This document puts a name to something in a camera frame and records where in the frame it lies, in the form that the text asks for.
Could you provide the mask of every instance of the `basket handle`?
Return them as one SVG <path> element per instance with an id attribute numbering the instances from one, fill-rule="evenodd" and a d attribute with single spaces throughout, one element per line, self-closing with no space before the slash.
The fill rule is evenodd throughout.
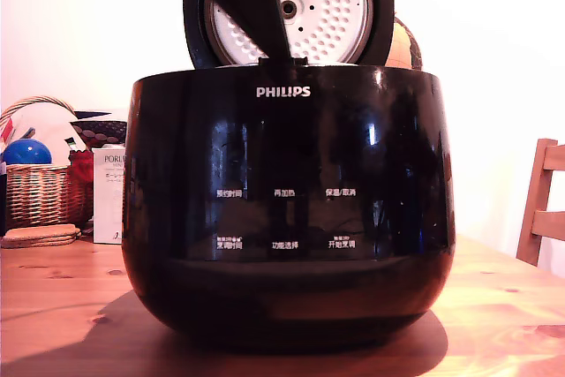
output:
<path id="1" fill-rule="evenodd" d="M 10 119 L 10 117 L 13 114 L 15 114 L 17 111 L 26 107 L 27 105 L 32 105 L 34 103 L 54 103 L 56 105 L 59 105 L 59 106 L 65 108 L 65 109 L 67 109 L 74 116 L 77 116 L 77 114 L 74 112 L 74 109 L 72 108 L 72 106 L 69 105 L 67 102 L 60 101 L 59 99 L 56 99 L 55 97 L 50 97 L 50 96 L 33 96 L 33 97 L 27 97 L 26 99 L 22 99 L 18 102 L 15 102 L 14 104 L 12 104 L 8 108 L 6 108 L 4 110 L 4 112 L 2 112 L 2 116 L 0 116 L 0 128 L 3 128 L 6 125 L 6 123 L 8 122 L 8 119 Z"/>

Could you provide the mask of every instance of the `philips logo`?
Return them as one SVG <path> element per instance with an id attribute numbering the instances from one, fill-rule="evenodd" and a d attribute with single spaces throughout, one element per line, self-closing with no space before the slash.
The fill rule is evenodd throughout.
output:
<path id="1" fill-rule="evenodd" d="M 308 97 L 310 86 L 294 87 L 257 87 L 257 97 Z"/>

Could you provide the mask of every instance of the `wicker basket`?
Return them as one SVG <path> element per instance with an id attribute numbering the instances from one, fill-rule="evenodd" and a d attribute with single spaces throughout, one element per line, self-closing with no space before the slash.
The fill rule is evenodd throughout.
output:
<path id="1" fill-rule="evenodd" d="M 17 110 L 33 103 L 55 103 L 68 109 L 58 99 L 39 96 L 14 103 L 0 116 L 0 128 Z M 72 223 L 82 227 L 93 215 L 93 186 L 84 184 L 68 172 L 67 166 L 8 165 L 6 194 L 7 230 L 49 224 Z"/>

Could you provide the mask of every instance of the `white wall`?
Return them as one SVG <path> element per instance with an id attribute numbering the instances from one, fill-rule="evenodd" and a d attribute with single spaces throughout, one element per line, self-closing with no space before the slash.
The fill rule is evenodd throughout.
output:
<path id="1" fill-rule="evenodd" d="M 510 255 L 536 139 L 565 142 L 562 3 L 396 0 L 442 80 L 458 232 Z M 127 108 L 135 79 L 189 67 L 182 0 L 2 0 L 3 107 L 49 94 L 77 109 Z M 565 209 L 555 180 L 551 207 Z M 540 266 L 565 276 L 564 245 L 544 243 Z"/>

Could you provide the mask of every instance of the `red object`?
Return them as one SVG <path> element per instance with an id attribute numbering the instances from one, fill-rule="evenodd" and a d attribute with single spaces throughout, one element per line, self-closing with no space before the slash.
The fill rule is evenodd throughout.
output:
<path id="1" fill-rule="evenodd" d="M 69 176 L 86 185 L 94 182 L 94 155 L 91 151 L 73 151 L 69 154 Z"/>
<path id="2" fill-rule="evenodd" d="M 8 142 L 8 139 L 10 138 L 10 134 L 11 131 L 14 129 L 14 124 L 11 121 L 11 118 L 8 120 L 8 123 L 6 124 L 6 126 L 4 127 L 4 131 L 2 132 L 2 141 L 4 143 Z"/>

